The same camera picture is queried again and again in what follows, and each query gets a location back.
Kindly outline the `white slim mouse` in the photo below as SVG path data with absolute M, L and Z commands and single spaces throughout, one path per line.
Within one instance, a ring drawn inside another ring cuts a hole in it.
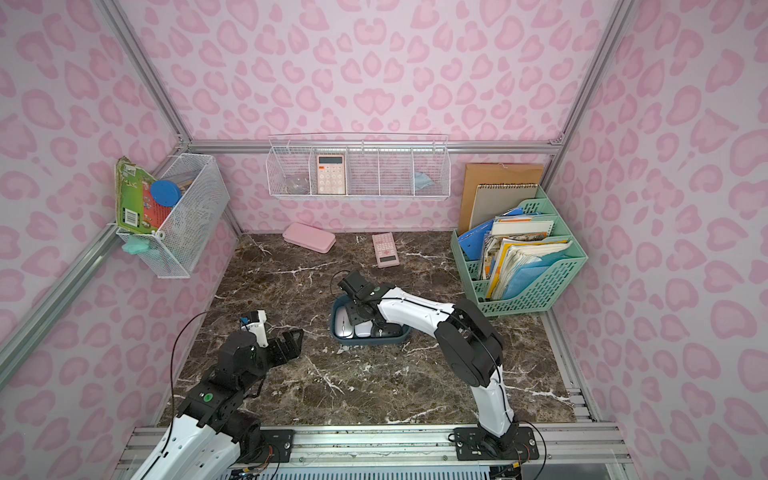
M 373 322 L 367 321 L 354 326 L 354 336 L 356 338 L 370 338 L 372 335 Z

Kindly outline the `silver grey mouse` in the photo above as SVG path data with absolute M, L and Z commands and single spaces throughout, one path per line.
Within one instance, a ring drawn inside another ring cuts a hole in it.
M 335 312 L 334 334 L 341 339 L 354 337 L 355 329 L 349 320 L 348 312 L 344 306 L 340 307 Z

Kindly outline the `dark teal storage box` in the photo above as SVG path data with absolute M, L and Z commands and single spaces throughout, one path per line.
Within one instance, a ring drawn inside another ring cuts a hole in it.
M 412 329 L 402 325 L 375 326 L 372 321 L 353 325 L 347 305 L 351 302 L 348 296 L 342 295 L 335 299 L 330 316 L 331 337 L 343 346 L 380 346 L 404 343 Z

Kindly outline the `black mouse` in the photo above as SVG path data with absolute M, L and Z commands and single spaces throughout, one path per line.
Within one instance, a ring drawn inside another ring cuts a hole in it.
M 402 335 L 402 326 L 397 324 L 385 324 L 377 326 L 375 330 L 377 338 L 392 338 Z

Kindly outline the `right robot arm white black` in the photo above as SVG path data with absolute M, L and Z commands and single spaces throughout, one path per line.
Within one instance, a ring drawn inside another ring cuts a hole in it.
M 509 443 L 519 424 L 505 392 L 503 341 L 475 303 L 441 303 L 391 284 L 374 284 L 352 271 L 338 282 L 349 298 L 352 321 L 375 327 L 409 327 L 433 337 L 453 373 L 476 402 L 478 426 L 494 440 Z

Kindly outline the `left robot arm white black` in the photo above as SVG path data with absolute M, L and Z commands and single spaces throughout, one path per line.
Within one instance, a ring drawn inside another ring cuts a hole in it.
M 267 429 L 240 409 L 270 369 L 299 357 L 304 331 L 259 342 L 247 330 L 231 334 L 218 360 L 177 408 L 135 479 L 221 479 L 236 465 L 277 469 L 289 462 L 295 431 Z

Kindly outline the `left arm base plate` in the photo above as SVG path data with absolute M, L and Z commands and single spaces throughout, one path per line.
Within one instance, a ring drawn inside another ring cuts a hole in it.
M 237 462 L 245 465 L 288 462 L 295 434 L 293 429 L 255 428 L 240 442 L 241 455 Z

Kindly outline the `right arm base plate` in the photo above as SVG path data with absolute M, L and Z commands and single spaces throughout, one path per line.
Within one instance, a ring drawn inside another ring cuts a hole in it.
M 455 428 L 448 440 L 454 444 L 459 461 L 538 460 L 540 453 L 531 427 L 513 424 L 501 437 L 480 427 Z

